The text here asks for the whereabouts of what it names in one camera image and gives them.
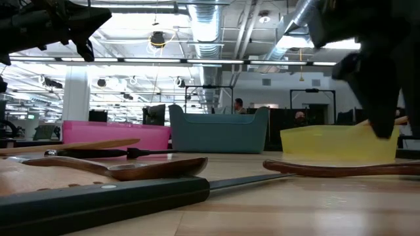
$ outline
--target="yellow bin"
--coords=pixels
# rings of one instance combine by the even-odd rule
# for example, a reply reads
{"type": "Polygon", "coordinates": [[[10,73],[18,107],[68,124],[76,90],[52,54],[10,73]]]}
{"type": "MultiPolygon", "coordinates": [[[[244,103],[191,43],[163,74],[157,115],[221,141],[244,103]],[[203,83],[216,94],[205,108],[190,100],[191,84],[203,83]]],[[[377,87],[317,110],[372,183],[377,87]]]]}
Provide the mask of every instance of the yellow bin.
{"type": "Polygon", "coordinates": [[[315,125],[281,130],[283,152],[305,159],[393,162],[399,136],[378,139],[369,126],[315,125]]]}

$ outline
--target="wooden countertop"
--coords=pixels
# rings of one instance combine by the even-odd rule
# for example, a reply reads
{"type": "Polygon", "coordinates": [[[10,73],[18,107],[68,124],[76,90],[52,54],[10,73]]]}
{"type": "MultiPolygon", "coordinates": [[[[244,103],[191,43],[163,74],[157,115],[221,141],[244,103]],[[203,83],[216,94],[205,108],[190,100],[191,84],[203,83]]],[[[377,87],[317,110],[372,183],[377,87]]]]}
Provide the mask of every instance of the wooden countertop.
{"type": "MultiPolygon", "coordinates": [[[[271,173],[263,168],[263,160],[281,159],[282,154],[178,153],[168,155],[168,158],[159,155],[139,158],[137,161],[155,163],[167,159],[193,157],[208,157],[209,164],[200,176],[208,180],[219,180],[271,173]]],[[[110,164],[122,162],[125,161],[117,159],[110,164]]],[[[338,164],[303,158],[296,158],[294,162],[313,165],[338,164]]],[[[112,181],[101,178],[103,182],[112,181]]],[[[418,235],[419,180],[420,177],[415,176],[293,176],[214,191],[203,203],[69,235],[418,235]]],[[[84,178],[81,178],[81,181],[81,184],[90,182],[84,178]]]]}

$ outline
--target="blue bin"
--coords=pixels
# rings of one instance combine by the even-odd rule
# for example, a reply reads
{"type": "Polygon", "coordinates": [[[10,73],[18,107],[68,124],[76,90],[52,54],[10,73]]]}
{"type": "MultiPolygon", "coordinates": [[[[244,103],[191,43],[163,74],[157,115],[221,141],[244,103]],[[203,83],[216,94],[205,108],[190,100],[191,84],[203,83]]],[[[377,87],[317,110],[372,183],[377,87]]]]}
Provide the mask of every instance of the blue bin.
{"type": "Polygon", "coordinates": [[[254,115],[185,114],[169,106],[172,147],[181,152],[261,153],[264,149],[268,108],[254,115]]]}

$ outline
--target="pink bin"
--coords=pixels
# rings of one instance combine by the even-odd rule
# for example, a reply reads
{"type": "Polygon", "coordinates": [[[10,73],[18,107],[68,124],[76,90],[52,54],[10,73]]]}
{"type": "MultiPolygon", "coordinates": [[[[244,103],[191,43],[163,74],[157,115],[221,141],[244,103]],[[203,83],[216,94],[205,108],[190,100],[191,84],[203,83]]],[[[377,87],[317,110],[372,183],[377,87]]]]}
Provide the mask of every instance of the pink bin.
{"type": "Polygon", "coordinates": [[[171,135],[171,127],[92,121],[64,121],[62,129],[64,144],[140,138],[139,143],[126,147],[150,150],[167,149],[171,135]]]}

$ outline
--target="plastic bin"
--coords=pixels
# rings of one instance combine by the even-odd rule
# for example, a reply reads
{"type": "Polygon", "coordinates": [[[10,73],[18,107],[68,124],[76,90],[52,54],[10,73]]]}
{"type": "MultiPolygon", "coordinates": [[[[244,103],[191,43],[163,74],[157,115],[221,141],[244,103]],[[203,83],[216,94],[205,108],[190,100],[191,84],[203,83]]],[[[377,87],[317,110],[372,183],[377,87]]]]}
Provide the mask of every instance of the plastic bin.
{"type": "Polygon", "coordinates": [[[378,139],[369,126],[316,125],[281,130],[283,152],[305,159],[393,162],[399,136],[378,139]]]}
{"type": "Polygon", "coordinates": [[[64,121],[63,143],[95,142],[120,138],[140,138],[130,147],[140,149],[167,149],[170,127],[136,125],[125,123],[103,123],[92,121],[64,121]]]}
{"type": "Polygon", "coordinates": [[[185,114],[169,106],[172,146],[182,152],[260,153],[264,149],[268,108],[254,115],[185,114]]]}

